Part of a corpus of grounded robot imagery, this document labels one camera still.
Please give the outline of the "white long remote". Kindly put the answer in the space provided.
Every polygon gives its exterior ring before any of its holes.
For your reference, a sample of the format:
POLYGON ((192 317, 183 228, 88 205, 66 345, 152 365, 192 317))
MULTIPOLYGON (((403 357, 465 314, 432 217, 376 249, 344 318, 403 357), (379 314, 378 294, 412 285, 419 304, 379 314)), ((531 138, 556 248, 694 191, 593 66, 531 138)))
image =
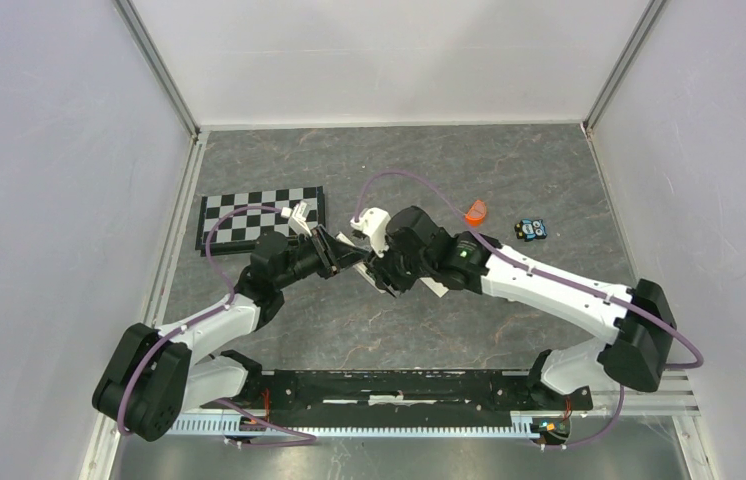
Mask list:
POLYGON ((433 280, 430 277, 421 277, 420 281, 439 298, 445 296, 449 291, 449 289, 445 285, 433 280))

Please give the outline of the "white rectangular block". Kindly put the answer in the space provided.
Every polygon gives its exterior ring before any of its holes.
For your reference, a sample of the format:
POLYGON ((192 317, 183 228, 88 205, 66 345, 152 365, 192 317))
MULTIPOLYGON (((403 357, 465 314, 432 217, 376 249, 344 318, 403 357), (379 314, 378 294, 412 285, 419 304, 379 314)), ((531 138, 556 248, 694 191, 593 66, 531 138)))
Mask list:
MULTIPOLYGON (((338 235, 337 235, 337 240, 338 240, 338 241, 340 241, 340 242, 342 242, 342 243, 345 243, 345 244, 347 244, 347 245, 350 245, 350 246, 356 247, 356 244, 355 244, 355 243, 354 243, 354 242, 353 242, 352 240, 350 240, 350 239, 349 239, 349 238, 348 238, 348 237, 347 237, 347 236, 346 236, 346 235, 345 235, 345 234, 344 234, 343 232, 339 232, 339 233, 338 233, 338 235)), ((374 288, 375 290, 377 290, 377 291, 378 291, 379 293, 385 293, 385 290, 383 290, 383 289, 379 288, 379 287, 378 287, 378 286, 376 285, 376 281, 375 281, 374 277, 373 277, 373 276, 372 276, 372 274, 371 274, 371 273, 369 272, 369 269, 368 269, 367 265, 366 265, 366 264, 365 264, 365 263, 364 263, 363 261, 361 261, 361 262, 359 262, 359 263, 355 264, 355 265, 353 266, 353 268, 354 268, 354 269, 355 269, 355 270, 356 270, 356 271, 357 271, 357 272, 358 272, 358 273, 359 273, 359 274, 361 275, 361 277, 362 277, 362 278, 363 278, 363 279, 364 279, 364 280, 365 280, 365 281, 366 281, 366 282, 367 282, 368 284, 370 284, 370 285, 371 285, 371 286, 372 286, 372 287, 373 287, 373 288, 374 288)))

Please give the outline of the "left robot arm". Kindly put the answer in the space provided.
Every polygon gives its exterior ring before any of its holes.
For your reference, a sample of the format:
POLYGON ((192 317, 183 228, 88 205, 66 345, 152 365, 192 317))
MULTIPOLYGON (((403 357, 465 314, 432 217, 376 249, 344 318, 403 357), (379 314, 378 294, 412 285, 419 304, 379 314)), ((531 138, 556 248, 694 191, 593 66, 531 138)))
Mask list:
POLYGON ((262 379, 215 351, 266 326, 284 304, 284 288, 312 275, 331 278, 368 256, 321 226, 296 244, 278 232, 261 235, 248 266, 217 303, 159 329, 141 323, 126 329, 94 390, 93 408, 122 434, 155 441, 184 411, 220 399, 255 405, 262 379))

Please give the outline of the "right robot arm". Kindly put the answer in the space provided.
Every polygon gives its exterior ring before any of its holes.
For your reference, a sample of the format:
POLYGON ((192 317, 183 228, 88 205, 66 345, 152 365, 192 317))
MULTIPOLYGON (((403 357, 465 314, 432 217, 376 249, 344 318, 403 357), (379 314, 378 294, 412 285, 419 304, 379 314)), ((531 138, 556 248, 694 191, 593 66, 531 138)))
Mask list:
POLYGON ((365 275, 380 291, 404 293, 417 282, 439 297, 469 291, 522 303, 589 333, 588 341, 540 354, 526 382, 534 405, 551 408, 581 387, 659 389, 676 322, 657 283, 641 279, 628 287, 581 277, 494 238, 451 235, 416 206, 396 215, 365 209, 351 226, 370 242, 365 275))

